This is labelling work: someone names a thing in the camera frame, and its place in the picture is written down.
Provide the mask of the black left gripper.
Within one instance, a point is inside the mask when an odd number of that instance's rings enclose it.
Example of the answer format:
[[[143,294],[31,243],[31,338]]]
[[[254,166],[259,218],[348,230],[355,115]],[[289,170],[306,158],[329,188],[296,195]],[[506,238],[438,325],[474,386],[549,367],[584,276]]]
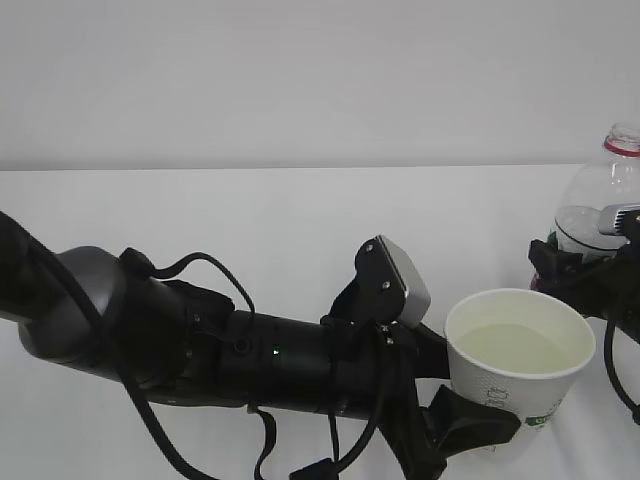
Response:
[[[382,329],[380,334],[388,373],[378,429],[406,479],[437,479],[447,466],[445,457],[514,438],[521,427],[514,413],[478,404],[444,385],[426,409],[419,405],[418,378],[450,379],[443,336],[422,323],[413,330]]]

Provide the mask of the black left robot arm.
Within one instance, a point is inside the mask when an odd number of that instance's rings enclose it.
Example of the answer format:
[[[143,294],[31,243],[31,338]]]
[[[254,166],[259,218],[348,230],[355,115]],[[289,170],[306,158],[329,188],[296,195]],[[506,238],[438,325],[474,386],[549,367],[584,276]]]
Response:
[[[276,442],[275,408],[360,418],[346,453],[294,472],[336,479],[380,433],[408,479],[436,479],[448,459],[509,442],[520,428],[503,408],[452,390],[447,344],[423,323],[428,291],[389,238],[367,240],[355,275],[317,323],[239,310],[180,274],[199,253],[158,268],[140,251],[94,246],[53,253],[1,219],[1,315],[32,356],[121,383],[168,462],[202,472],[176,450],[153,406],[246,408]]]

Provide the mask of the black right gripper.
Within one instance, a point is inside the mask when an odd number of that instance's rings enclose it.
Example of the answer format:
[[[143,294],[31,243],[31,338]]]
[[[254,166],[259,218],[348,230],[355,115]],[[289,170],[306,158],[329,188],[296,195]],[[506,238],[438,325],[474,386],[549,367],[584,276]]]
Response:
[[[635,245],[627,243],[612,257],[584,262],[582,254],[534,239],[528,259],[535,269],[533,290],[578,305],[586,316],[609,320],[622,302],[624,315],[617,327],[639,342],[639,249]]]

